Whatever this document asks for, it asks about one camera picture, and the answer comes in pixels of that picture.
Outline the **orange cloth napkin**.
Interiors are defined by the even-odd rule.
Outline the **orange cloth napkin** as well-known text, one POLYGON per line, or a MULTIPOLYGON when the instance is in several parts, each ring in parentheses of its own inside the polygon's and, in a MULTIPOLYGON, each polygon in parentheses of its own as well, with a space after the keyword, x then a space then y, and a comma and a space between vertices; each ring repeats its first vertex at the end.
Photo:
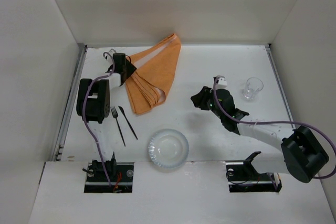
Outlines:
POLYGON ((125 81, 131 109, 135 114, 149 112, 165 102, 172 87, 181 41, 171 34, 155 46, 130 56, 135 72, 125 81))

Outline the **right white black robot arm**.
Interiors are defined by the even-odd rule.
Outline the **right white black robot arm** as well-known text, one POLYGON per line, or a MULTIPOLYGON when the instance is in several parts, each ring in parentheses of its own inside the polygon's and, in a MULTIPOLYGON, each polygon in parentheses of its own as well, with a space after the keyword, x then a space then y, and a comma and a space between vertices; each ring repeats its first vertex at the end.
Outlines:
POLYGON ((329 162, 329 156, 306 124, 291 127, 289 121, 259 121, 234 104, 226 89, 202 87, 191 96, 193 105, 211 111, 222 126, 236 135, 251 137, 276 148, 279 155, 253 152, 244 160, 249 174, 287 173, 302 183, 318 178, 318 172, 329 162))

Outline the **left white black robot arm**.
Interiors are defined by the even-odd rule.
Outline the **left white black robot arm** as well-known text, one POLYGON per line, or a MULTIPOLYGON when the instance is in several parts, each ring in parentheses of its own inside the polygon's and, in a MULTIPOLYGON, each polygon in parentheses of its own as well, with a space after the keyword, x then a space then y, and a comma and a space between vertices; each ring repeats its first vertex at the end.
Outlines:
POLYGON ((131 59, 124 53, 103 53, 104 59, 111 59, 112 64, 104 75, 95 79, 83 78, 79 83, 76 111, 82 118, 85 127, 95 141, 95 145, 100 157, 97 168, 93 168, 93 173, 104 173, 110 179, 115 175, 115 159, 111 154, 105 154, 107 144, 104 137, 99 136, 98 125, 103 123, 112 111, 110 104, 109 78, 112 74, 120 75, 120 85, 125 82, 136 71, 136 67, 131 63, 131 59))

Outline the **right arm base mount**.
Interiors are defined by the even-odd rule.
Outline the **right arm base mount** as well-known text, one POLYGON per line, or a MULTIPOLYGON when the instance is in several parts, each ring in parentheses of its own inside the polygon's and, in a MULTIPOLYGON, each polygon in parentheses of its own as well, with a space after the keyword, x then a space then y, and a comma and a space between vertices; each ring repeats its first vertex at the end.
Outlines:
POLYGON ((252 161, 261 154, 253 152, 244 160, 226 161, 226 178, 230 193, 279 193, 282 182, 278 174, 258 173, 252 161))

